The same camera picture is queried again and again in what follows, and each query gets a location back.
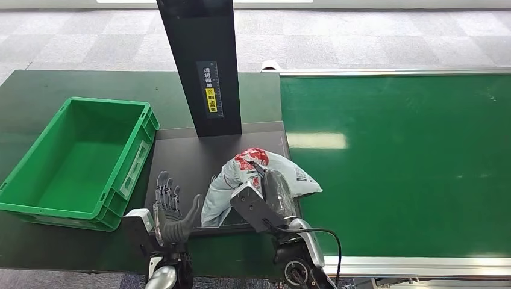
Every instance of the plastic bag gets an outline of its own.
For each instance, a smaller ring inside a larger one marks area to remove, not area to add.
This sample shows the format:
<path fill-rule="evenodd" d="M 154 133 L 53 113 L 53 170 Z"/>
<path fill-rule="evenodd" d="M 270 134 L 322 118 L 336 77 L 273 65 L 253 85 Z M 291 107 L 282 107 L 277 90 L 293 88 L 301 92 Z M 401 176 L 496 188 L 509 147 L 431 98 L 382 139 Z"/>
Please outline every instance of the plastic bag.
<path fill-rule="evenodd" d="M 231 195 L 240 184 L 251 181 L 261 191 L 261 179 L 249 161 L 279 171 L 286 179 L 293 198 L 321 192 L 319 184 L 287 158 L 258 148 L 245 150 L 222 166 L 222 172 L 211 182 L 202 207 L 203 228 L 218 228 L 231 211 Z"/>

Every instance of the black mat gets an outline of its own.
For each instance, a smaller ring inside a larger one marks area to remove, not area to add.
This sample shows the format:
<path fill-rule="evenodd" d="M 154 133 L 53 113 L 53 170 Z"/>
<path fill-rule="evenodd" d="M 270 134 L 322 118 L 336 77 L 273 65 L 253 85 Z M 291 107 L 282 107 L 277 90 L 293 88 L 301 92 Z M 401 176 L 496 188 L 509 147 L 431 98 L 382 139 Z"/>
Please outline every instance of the black mat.
<path fill-rule="evenodd" d="M 164 129 L 156 134 L 151 176 L 145 207 L 152 211 L 156 180 L 161 171 L 168 171 L 174 185 L 181 187 L 179 208 L 186 215 L 196 194 L 207 193 L 212 177 L 235 155 L 248 148 L 261 148 L 289 158 L 286 133 L 282 122 L 244 124 L 242 135 L 198 138 L 193 128 Z M 238 213 L 231 211 L 218 229 L 202 229 L 200 217 L 194 223 L 192 236 L 218 235 L 252 231 Z"/>

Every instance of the black vertical panel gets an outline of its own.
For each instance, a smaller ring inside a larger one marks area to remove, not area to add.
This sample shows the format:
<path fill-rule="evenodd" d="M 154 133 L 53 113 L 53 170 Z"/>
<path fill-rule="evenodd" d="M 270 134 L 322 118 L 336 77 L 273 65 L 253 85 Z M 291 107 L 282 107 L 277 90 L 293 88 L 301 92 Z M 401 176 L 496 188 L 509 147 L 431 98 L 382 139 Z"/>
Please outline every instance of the black vertical panel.
<path fill-rule="evenodd" d="M 232 0 L 157 2 L 197 135 L 241 134 Z M 208 63 L 217 75 L 204 73 Z"/>

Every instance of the robotic arm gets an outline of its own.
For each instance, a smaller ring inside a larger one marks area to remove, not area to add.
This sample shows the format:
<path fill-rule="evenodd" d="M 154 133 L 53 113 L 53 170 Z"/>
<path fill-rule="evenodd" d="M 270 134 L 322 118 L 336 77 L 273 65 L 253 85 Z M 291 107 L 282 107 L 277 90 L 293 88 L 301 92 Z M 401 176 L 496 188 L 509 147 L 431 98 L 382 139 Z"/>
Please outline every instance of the robotic arm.
<path fill-rule="evenodd" d="M 290 288 L 336 289 L 336 284 L 323 271 L 324 256 L 315 235 L 316 231 L 334 236 L 335 233 L 311 228 L 305 220 L 298 218 L 284 177 L 256 163 L 252 165 L 261 176 L 262 194 L 247 182 L 233 192 L 231 206 L 256 232 L 273 236 L 273 261 Z M 169 214 L 165 204 L 158 199 L 154 204 L 154 222 L 147 209 L 132 210 L 123 218 L 122 225 L 129 237 L 136 241 L 149 262 L 147 289 L 192 288 L 192 264 L 186 241 L 192 232 L 193 220 L 201 211 L 201 199 L 201 195 L 195 196 L 192 209 L 182 220 L 176 220 L 175 215 Z"/>

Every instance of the green plastic crate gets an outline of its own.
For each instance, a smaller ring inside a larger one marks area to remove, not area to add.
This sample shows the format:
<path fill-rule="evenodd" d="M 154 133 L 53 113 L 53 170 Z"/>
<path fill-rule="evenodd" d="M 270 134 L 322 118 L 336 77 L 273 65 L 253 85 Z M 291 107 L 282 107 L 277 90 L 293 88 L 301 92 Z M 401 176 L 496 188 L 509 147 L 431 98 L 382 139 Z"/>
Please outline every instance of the green plastic crate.
<path fill-rule="evenodd" d="M 0 184 L 0 210 L 114 231 L 159 128 L 147 102 L 68 99 Z"/>

